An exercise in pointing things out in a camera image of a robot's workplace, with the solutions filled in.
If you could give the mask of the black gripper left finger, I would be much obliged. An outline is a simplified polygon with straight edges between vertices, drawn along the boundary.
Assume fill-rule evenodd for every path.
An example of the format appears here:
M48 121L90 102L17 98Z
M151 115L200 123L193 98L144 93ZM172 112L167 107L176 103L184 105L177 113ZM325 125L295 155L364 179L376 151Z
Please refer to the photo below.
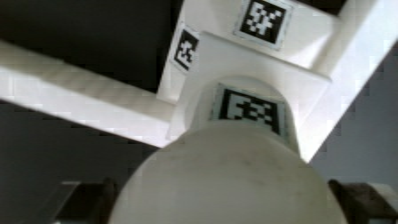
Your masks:
M110 178L97 183L64 181L33 217L33 224L106 224L117 196Z

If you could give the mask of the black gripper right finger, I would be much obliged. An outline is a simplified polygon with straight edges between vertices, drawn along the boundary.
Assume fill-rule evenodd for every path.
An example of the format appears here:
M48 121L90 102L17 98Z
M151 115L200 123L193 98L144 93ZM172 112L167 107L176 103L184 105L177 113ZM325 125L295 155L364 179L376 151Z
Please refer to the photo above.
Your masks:
M348 224L398 224L398 191L387 184L328 181Z

